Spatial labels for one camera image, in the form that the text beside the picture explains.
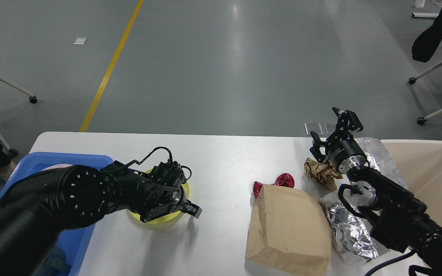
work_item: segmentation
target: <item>brown paper bag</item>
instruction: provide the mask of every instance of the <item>brown paper bag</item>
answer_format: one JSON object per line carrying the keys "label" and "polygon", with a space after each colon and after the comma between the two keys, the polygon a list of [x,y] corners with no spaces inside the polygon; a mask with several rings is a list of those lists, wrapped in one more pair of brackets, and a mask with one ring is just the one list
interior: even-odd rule
{"label": "brown paper bag", "polygon": [[330,227],[315,196],[263,185],[252,208],[248,260],[297,276],[323,276],[331,243]]}

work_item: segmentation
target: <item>crumpled aluminum foil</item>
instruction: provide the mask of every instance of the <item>crumpled aluminum foil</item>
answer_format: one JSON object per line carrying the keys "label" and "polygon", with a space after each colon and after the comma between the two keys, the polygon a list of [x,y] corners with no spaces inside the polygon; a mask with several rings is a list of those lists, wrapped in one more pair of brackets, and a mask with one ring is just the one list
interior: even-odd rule
{"label": "crumpled aluminum foil", "polygon": [[405,185],[402,175],[398,171],[395,162],[393,162],[390,152],[379,139],[363,137],[355,140],[366,154],[371,168],[377,169],[382,175],[407,189],[407,185]]}
{"label": "crumpled aluminum foil", "polygon": [[[384,176],[406,187],[402,176],[391,159],[386,147],[375,138],[356,138],[356,142],[363,149],[370,167],[377,169]],[[369,185],[365,182],[351,183]],[[333,246],[340,257],[349,265],[363,265],[390,250],[371,238],[371,224],[362,218],[351,214],[340,202],[337,192],[331,192],[318,199],[323,207],[327,220],[330,222],[333,234]]]}
{"label": "crumpled aluminum foil", "polygon": [[333,246],[349,265],[363,265],[389,249],[371,238],[371,224],[351,214],[338,199],[337,191],[318,199],[330,222]]}

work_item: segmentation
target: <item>beige plastic bin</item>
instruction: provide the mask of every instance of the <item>beige plastic bin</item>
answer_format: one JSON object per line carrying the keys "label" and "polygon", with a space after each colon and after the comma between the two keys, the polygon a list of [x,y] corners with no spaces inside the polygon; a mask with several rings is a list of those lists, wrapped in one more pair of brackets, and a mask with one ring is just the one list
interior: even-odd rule
{"label": "beige plastic bin", "polygon": [[409,190],[442,227],[442,141],[382,140]]}

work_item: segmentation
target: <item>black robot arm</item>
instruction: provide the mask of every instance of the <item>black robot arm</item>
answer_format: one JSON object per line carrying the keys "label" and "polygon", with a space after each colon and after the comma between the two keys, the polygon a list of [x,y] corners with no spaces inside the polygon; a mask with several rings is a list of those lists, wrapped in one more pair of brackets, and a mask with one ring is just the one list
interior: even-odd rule
{"label": "black robot arm", "polygon": [[187,167],[170,153],[151,173],[129,168],[147,157],[115,161],[100,171],[81,165],[50,169],[16,182],[0,200],[0,275],[32,275],[60,232],[88,227],[118,210],[129,209],[143,222],[177,211],[198,218],[202,209],[182,188]]}
{"label": "black robot arm", "polygon": [[[397,183],[386,178],[374,168],[366,166],[366,155],[358,146],[351,131],[346,128],[358,122],[354,112],[345,112],[333,108],[338,116],[335,132],[328,141],[321,142],[315,139],[310,152],[322,161],[331,161],[339,173],[347,175],[353,182],[364,181],[374,189],[373,199],[366,206],[356,206],[354,209],[344,196],[346,190],[350,194],[363,194],[359,185],[342,184],[338,197],[342,204],[357,217],[367,219],[372,225],[371,237],[389,249],[404,252],[407,247],[417,252],[420,258],[431,267],[425,269],[411,266],[409,275],[416,275],[416,271],[429,275],[442,275],[442,227],[437,225],[425,213],[427,206],[414,194]],[[326,159],[322,159],[320,147],[325,148]]]}

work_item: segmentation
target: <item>red candy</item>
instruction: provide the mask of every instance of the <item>red candy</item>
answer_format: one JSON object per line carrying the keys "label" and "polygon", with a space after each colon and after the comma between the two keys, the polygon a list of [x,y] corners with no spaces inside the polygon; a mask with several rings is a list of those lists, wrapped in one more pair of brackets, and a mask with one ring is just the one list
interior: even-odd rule
{"label": "red candy", "polygon": [[[275,183],[269,185],[294,187],[294,178],[289,173],[283,173],[275,179]],[[260,193],[260,189],[262,189],[262,186],[263,184],[258,181],[253,182],[253,195],[255,196],[255,198],[258,198],[258,194]]]}

